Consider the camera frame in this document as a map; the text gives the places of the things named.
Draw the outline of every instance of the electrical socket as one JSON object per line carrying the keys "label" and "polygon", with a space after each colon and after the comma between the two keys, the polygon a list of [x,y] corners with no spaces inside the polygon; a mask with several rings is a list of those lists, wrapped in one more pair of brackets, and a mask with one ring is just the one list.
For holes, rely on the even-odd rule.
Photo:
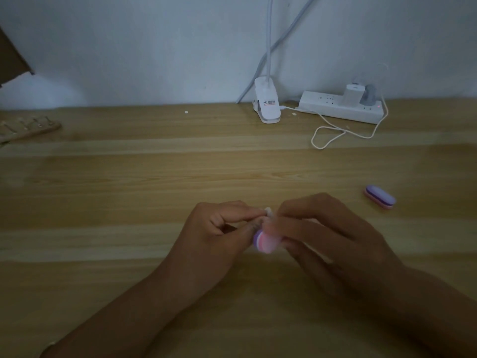
{"label": "electrical socket", "polygon": [[357,104],[351,107],[342,105],[342,102],[342,95],[304,91],[298,109],[310,110],[328,117],[371,124],[378,124],[384,116],[381,101],[376,101],[373,106]]}

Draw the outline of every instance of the white cable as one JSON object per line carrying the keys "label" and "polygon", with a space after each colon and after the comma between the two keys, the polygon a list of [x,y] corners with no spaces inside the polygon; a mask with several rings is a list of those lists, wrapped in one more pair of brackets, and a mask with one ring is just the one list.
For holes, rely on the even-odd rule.
{"label": "white cable", "polygon": [[[275,41],[275,43],[271,46],[271,52],[273,52],[278,47],[278,45],[280,45],[282,43],[282,41],[285,40],[288,37],[288,35],[292,32],[293,29],[295,29],[295,26],[297,25],[298,21],[300,21],[301,17],[305,13],[305,11],[307,11],[308,7],[310,7],[310,5],[313,3],[313,1],[315,1],[315,0],[308,0],[307,3],[305,4],[305,6],[303,6],[301,8],[300,12],[295,17],[295,20],[293,20],[293,22],[290,24],[288,29],[286,29],[285,32],[280,36],[280,38],[277,41]],[[260,71],[263,68],[263,63],[265,62],[266,57],[267,57],[267,53],[263,54],[262,58],[259,61],[259,65],[257,66],[257,70],[255,70],[255,74],[253,75],[252,80],[247,85],[247,88],[245,88],[245,90],[242,92],[242,94],[237,98],[235,103],[240,103],[241,100],[243,99],[243,97],[245,96],[245,94],[247,94],[248,91],[250,90],[250,88],[253,86],[253,84],[255,82],[255,79],[258,78],[258,76],[260,74]]]}
{"label": "white cable", "polygon": [[270,69],[271,69],[271,10],[272,10],[273,0],[269,0],[267,8],[267,84],[270,80]]}
{"label": "white cable", "polygon": [[[327,125],[329,125],[330,127],[327,127],[327,126],[321,126],[321,127],[318,127],[316,128],[315,130],[315,133],[313,134],[313,137],[312,137],[312,146],[315,147],[316,149],[325,149],[331,142],[333,142],[334,140],[338,139],[339,137],[342,137],[343,135],[345,135],[346,133],[349,133],[349,134],[352,134],[352,135],[355,135],[356,137],[360,137],[360,138],[363,138],[363,139],[371,139],[374,137],[374,134],[376,133],[376,131],[378,130],[378,127],[379,125],[381,124],[381,122],[383,120],[386,119],[386,117],[389,115],[389,109],[387,107],[387,104],[386,104],[386,101],[383,97],[383,95],[381,95],[381,100],[383,101],[383,106],[386,108],[386,114],[384,115],[384,117],[381,118],[381,120],[379,120],[378,124],[376,124],[376,126],[374,127],[374,130],[373,132],[371,133],[371,135],[369,136],[365,136],[365,135],[360,135],[360,134],[357,134],[355,132],[352,132],[352,131],[349,131],[347,129],[343,129],[343,128],[340,128],[338,126],[335,126],[334,124],[330,123],[325,117],[323,117],[320,113],[317,113],[315,111],[311,111],[311,110],[307,110],[307,109],[297,109],[297,108],[290,108],[290,107],[287,107],[287,106],[284,106],[284,105],[281,105],[280,106],[280,109],[291,109],[293,111],[296,111],[296,112],[306,112],[306,113],[312,113],[312,114],[318,114],[322,120],[325,121],[325,123]],[[331,129],[333,131],[341,131],[342,133],[337,135],[336,137],[333,137],[331,138],[331,140],[329,140],[323,147],[318,147],[316,146],[314,143],[313,143],[313,140],[315,139],[316,137],[316,134],[318,133],[318,131],[320,129]]]}

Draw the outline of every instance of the wooden table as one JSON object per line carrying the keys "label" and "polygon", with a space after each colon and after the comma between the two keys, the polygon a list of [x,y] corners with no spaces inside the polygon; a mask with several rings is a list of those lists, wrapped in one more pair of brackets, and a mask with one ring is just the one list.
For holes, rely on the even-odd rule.
{"label": "wooden table", "polygon": [[[0,149],[0,355],[32,357],[146,276],[200,201],[277,208],[327,191],[381,230],[407,264],[477,298],[477,101],[389,107],[375,138],[344,136],[323,151],[310,145],[323,125],[317,116],[283,111],[280,123],[265,125],[248,103],[47,111],[61,131]],[[395,209],[367,200],[367,184],[396,196]],[[285,252],[252,249],[150,354],[428,355],[336,306]]]}

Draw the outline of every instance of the white wall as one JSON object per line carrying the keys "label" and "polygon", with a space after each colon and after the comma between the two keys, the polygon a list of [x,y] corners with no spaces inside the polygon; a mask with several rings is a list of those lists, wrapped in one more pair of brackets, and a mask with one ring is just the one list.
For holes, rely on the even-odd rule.
{"label": "white wall", "polygon": [[[305,2],[275,0],[274,40]],[[265,51],[266,6],[0,0],[0,25],[36,71],[0,89],[0,108],[232,102]],[[379,62],[388,98],[475,96],[477,0],[317,0],[272,61],[282,99],[341,92]]]}

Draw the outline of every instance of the pink nail buffer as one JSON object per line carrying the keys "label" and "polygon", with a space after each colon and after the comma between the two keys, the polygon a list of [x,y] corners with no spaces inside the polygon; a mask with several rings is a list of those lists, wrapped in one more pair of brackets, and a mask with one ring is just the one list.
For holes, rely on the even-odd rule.
{"label": "pink nail buffer", "polygon": [[253,236],[253,244],[261,253],[272,253],[280,245],[281,237],[271,236],[261,229]]}
{"label": "pink nail buffer", "polygon": [[383,209],[390,210],[396,204],[396,199],[393,196],[377,186],[366,186],[364,194]]}

